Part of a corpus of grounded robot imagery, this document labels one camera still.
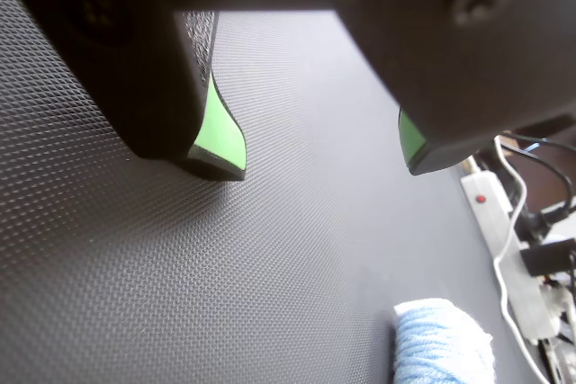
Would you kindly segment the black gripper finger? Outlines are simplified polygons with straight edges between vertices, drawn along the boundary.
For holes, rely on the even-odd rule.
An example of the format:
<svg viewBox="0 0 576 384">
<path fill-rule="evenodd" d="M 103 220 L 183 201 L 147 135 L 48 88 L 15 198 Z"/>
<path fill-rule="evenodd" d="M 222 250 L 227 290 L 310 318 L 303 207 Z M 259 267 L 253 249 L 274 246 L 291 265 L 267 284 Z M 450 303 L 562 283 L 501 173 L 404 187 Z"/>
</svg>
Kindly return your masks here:
<svg viewBox="0 0 576 384">
<path fill-rule="evenodd" d="M 575 0 L 334 0 L 423 143 L 414 175 L 575 113 Z"/>
<path fill-rule="evenodd" d="M 211 181 L 241 181 L 244 134 L 212 73 L 216 13 L 192 39 L 171 0 L 22 0 L 137 156 Z"/>
</svg>

